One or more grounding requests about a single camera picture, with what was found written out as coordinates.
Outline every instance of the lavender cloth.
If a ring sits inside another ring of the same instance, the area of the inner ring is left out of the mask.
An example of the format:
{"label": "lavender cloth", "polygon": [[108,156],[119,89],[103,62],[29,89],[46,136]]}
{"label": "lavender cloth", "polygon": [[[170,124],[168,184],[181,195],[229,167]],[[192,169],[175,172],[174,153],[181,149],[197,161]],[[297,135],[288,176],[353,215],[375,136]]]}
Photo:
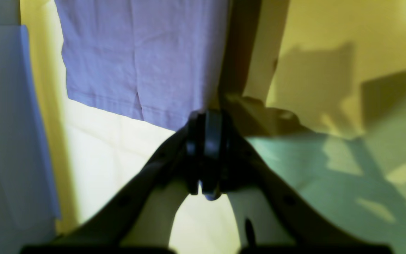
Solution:
{"label": "lavender cloth", "polygon": [[228,0],[55,0],[68,97],[171,130],[216,95]]}

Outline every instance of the purple fabric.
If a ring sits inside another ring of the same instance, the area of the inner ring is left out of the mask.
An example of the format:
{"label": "purple fabric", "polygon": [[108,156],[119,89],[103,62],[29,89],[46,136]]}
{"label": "purple fabric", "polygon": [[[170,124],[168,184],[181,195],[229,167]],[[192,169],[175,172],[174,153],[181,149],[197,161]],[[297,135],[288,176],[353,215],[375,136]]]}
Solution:
{"label": "purple fabric", "polygon": [[68,97],[177,130],[215,96],[228,0],[55,0]]}

